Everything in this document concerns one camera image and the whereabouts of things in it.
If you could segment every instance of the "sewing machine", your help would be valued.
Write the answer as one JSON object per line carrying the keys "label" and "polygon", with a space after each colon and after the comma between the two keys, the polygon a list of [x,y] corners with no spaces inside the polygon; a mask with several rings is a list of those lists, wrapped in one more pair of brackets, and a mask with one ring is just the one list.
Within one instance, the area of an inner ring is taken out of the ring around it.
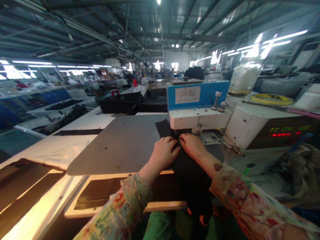
{"label": "sewing machine", "polygon": [[176,80],[167,84],[170,127],[217,144],[227,165],[248,176],[264,172],[309,132],[316,120],[227,97],[229,81]]}

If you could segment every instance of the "hand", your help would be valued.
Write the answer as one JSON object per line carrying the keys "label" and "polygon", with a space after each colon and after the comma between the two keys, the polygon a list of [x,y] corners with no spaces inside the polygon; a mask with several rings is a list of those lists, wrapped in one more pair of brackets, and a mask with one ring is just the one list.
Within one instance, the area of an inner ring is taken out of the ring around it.
{"label": "hand", "polygon": [[149,162],[154,166],[159,167],[161,171],[169,167],[177,158],[181,147],[177,147],[172,151],[173,147],[178,143],[173,137],[161,138],[160,141],[154,144],[154,150]]}
{"label": "hand", "polygon": [[178,143],[172,137],[161,138],[154,144],[154,150],[149,162],[139,171],[139,176],[149,185],[152,185],[161,171],[169,167],[177,158],[181,147],[172,151],[174,145]]}
{"label": "hand", "polygon": [[179,137],[180,145],[186,153],[196,162],[201,158],[208,157],[210,153],[206,150],[199,137],[191,133],[183,133]]}

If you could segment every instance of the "window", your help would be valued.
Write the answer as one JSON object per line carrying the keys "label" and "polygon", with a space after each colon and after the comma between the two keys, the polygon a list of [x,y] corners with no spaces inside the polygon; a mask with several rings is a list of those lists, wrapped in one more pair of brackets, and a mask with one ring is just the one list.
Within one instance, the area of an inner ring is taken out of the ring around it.
{"label": "window", "polygon": [[175,71],[178,71],[178,70],[179,70],[179,63],[171,63],[171,67],[172,67]]}

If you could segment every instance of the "floral shirt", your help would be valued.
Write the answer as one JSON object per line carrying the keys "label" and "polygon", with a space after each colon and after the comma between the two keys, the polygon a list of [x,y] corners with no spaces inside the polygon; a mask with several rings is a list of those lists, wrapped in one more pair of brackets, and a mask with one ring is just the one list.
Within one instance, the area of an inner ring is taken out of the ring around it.
{"label": "floral shirt", "polygon": [[[283,239],[288,226],[289,234],[301,234],[298,239],[318,239],[320,228],[281,205],[249,178],[224,164],[215,164],[215,170],[209,190],[233,212],[249,239]],[[129,176],[74,239],[131,239],[152,197],[151,187],[139,175]]]}

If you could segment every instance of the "red led display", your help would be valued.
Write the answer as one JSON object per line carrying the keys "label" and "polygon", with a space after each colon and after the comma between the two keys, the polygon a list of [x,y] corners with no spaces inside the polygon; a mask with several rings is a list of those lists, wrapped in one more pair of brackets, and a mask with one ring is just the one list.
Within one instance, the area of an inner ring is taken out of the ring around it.
{"label": "red led display", "polygon": [[282,137],[282,136],[290,136],[291,135],[291,133],[279,133],[279,134],[273,134],[272,136],[273,137]]}

